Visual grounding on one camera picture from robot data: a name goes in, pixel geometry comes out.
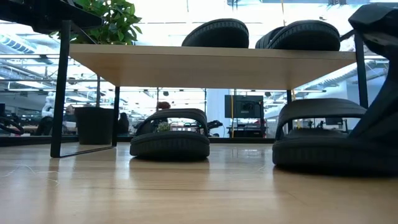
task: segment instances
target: light wood surface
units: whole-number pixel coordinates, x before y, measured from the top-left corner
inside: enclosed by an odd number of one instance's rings
[[[128,144],[66,159],[49,158],[49,148],[0,148],[1,224],[398,220],[398,180],[281,171],[268,145],[214,144],[194,163],[139,161]]]
[[[355,63],[354,52],[72,44],[116,86],[289,90]]]

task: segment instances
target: wooden floor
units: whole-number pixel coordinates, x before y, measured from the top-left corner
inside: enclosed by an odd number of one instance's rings
[[[128,144],[65,159],[0,148],[0,223],[398,223],[398,180],[293,174],[271,159],[253,144],[214,144],[196,163],[139,161]]]

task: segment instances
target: green leaves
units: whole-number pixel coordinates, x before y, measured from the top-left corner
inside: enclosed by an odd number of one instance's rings
[[[142,34],[138,26],[134,26],[141,21],[142,18],[137,17],[136,7],[128,0],[73,0],[81,5],[83,10],[104,19],[103,27],[85,32],[99,44],[128,44],[137,40],[137,33]],[[59,32],[53,32],[50,36],[57,35]],[[85,38],[80,36],[72,36],[71,42],[75,44],[87,44]]]

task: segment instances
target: black plant pot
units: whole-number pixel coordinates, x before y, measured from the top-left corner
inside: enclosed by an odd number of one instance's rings
[[[83,107],[75,109],[80,144],[111,144],[113,109]]]

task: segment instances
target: shelf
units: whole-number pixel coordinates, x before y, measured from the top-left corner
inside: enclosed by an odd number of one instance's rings
[[[354,52],[71,44],[116,86],[289,90],[355,63]]]

